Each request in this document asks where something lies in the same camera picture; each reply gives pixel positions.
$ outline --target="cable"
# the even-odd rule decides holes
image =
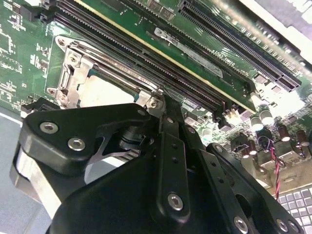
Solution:
[[[271,147],[271,157],[275,161],[275,174],[276,174],[276,181],[275,181],[275,198],[278,200],[279,198],[279,187],[281,185],[281,182],[279,180],[279,165],[280,161],[279,158],[276,156],[274,152],[274,147]]]
[[[265,138],[267,140],[267,144],[264,145],[262,142],[262,144],[260,144],[259,140],[261,138]],[[264,150],[266,151],[270,151],[271,153],[271,158],[272,160],[275,162],[275,174],[276,174],[276,181],[275,181],[275,199],[278,200],[279,198],[279,188],[280,188],[280,185],[281,185],[281,182],[280,182],[280,179],[279,179],[279,171],[280,171],[280,167],[285,167],[285,162],[283,160],[281,160],[275,153],[275,148],[274,148],[274,142],[269,139],[268,137],[266,136],[260,136],[258,139],[257,139],[257,143],[258,145],[260,145]]]

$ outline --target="metal bracket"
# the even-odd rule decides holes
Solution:
[[[103,74],[112,83],[122,84],[132,92],[138,93],[137,104],[151,109],[163,108],[161,100],[163,91],[158,85],[144,78],[143,74],[139,74],[84,41],[57,36],[56,43],[65,52],[65,59],[58,88],[49,87],[47,92],[55,96],[56,102],[63,108],[79,106],[86,81],[93,70]]]

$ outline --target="chip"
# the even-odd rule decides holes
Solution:
[[[159,15],[163,18],[165,18],[166,20],[172,20],[173,17],[175,16],[175,14],[168,10],[167,8],[163,7],[159,13]]]
[[[149,7],[152,11],[154,11],[154,12],[156,12],[156,13],[158,13],[158,12],[161,10],[161,8],[162,8],[162,5],[161,5],[159,2],[155,1],[155,0],[149,0],[149,1],[147,2],[147,5],[148,5],[148,7]]]

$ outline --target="red wire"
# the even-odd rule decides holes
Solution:
[[[276,200],[279,198],[279,188],[280,188],[280,180],[279,180],[279,164],[280,162],[278,161],[275,153],[274,153],[274,147],[271,148],[271,157],[275,161],[275,174],[276,174],[276,182],[275,182],[275,197]]]

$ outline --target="dimm slot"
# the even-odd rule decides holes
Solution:
[[[106,50],[108,51],[107,54],[113,57],[116,56],[118,60],[124,61],[125,65],[133,64],[133,67],[135,67],[138,64],[140,64],[142,68],[150,72],[153,72],[155,80],[152,80],[152,82],[155,82],[158,85],[163,85],[165,87],[168,86],[171,89],[175,90],[176,92],[180,92],[186,98],[190,99],[191,101],[195,102],[196,104],[202,106],[203,108],[211,112],[214,112],[219,107],[218,104],[211,102],[209,99],[206,99],[202,95],[199,95],[198,92],[194,92],[192,88],[188,87],[188,85],[185,85],[183,82],[180,82],[177,79],[168,78],[165,72],[157,70],[156,67],[153,66],[152,64],[150,64],[149,66],[149,64],[146,63],[145,61],[139,61],[139,59],[137,58],[132,59],[131,56],[125,55],[123,53],[118,54],[116,53],[116,49],[113,51],[109,50],[107,48],[107,43],[103,43],[104,38],[102,37],[101,34],[97,33],[96,31],[93,31],[90,28],[86,29],[85,25],[79,25],[79,21],[72,18],[71,16],[65,15],[65,13],[63,12],[58,12],[56,13],[55,21],[63,24],[64,26],[68,27],[70,30],[73,30],[78,34],[87,37],[93,44],[99,46],[100,48],[106,48]]]

